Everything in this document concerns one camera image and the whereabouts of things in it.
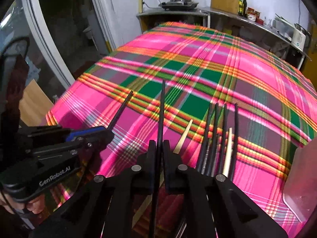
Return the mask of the person's left hand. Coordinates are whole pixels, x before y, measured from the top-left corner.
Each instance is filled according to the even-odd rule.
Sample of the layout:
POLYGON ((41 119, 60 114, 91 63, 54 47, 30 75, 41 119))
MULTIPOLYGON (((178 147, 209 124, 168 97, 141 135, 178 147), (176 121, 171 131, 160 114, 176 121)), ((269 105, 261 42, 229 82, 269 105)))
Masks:
POLYGON ((26 204, 15 202, 8 194, 1 195, 1 206, 3 206, 9 213, 14 214, 14 209, 22 210, 27 209, 34 214, 41 213, 45 208, 45 195, 42 194, 35 199, 27 202, 26 204))

